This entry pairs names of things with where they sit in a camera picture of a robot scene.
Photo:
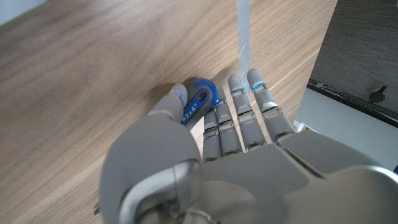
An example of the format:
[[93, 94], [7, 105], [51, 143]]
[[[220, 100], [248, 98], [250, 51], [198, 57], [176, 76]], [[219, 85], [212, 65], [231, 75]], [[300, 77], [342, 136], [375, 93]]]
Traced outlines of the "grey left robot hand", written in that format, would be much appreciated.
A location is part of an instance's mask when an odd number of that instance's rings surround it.
[[396, 223], [397, 174], [296, 131], [261, 74], [231, 75], [233, 119], [210, 80], [176, 84], [111, 145], [105, 223]]

